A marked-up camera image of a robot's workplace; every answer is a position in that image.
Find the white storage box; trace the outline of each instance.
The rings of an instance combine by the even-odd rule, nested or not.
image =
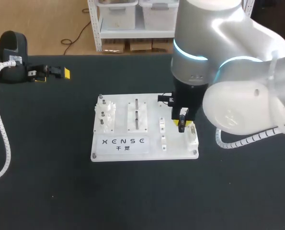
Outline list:
[[[146,30],[175,30],[178,0],[140,0]]]
[[[113,2],[113,0],[105,0],[98,3],[105,28],[107,30],[134,30],[138,0],[128,0],[128,3]]]

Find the cardboard box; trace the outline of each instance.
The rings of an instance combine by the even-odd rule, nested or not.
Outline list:
[[[173,38],[154,39],[152,48],[154,51],[173,52]]]
[[[123,39],[103,39],[102,52],[109,54],[124,53],[125,41]]]
[[[130,39],[129,45],[131,51],[152,50],[151,39]]]

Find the label sticker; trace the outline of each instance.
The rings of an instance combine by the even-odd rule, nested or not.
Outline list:
[[[22,57],[9,55],[9,61],[19,61],[22,64]]]
[[[99,135],[96,145],[96,154],[144,154],[149,151],[149,138],[146,136],[134,137],[106,137]]]

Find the black tabletop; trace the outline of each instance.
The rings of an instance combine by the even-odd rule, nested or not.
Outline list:
[[[285,230],[285,135],[221,149],[200,111],[197,160],[91,162],[98,94],[171,92],[169,55],[30,60],[71,80],[0,83],[0,230]]]

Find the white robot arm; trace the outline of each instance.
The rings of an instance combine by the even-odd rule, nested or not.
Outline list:
[[[285,133],[285,40],[247,17],[241,0],[181,0],[171,70],[173,119],[186,107],[194,121],[203,104],[219,131]]]

